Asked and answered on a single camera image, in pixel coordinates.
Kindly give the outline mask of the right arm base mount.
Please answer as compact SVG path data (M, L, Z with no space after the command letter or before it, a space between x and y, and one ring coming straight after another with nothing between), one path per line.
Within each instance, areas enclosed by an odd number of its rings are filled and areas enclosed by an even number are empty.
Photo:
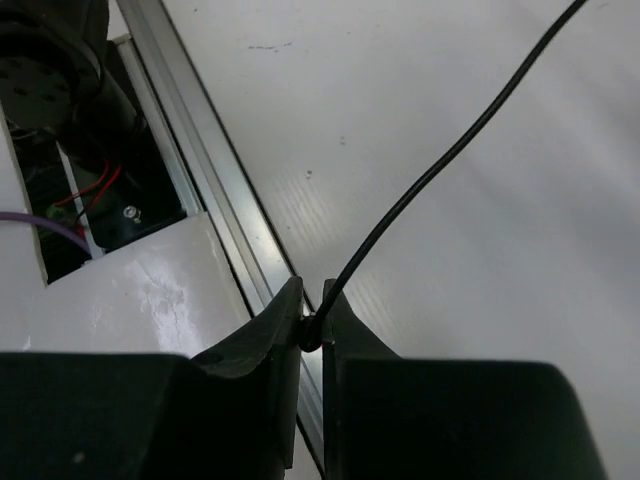
M49 281L185 218L105 1L1 5L1 107Z

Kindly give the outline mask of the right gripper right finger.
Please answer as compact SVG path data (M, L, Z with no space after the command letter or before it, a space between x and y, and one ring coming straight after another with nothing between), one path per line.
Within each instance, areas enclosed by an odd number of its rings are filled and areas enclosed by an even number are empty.
M323 327L329 479L603 479L583 409L541 362L397 355L339 297Z

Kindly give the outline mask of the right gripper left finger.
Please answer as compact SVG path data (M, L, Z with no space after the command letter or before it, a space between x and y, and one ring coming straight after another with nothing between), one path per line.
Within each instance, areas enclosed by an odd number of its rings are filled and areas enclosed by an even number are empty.
M193 358L5 353L5 479L281 479L294 457L303 284Z

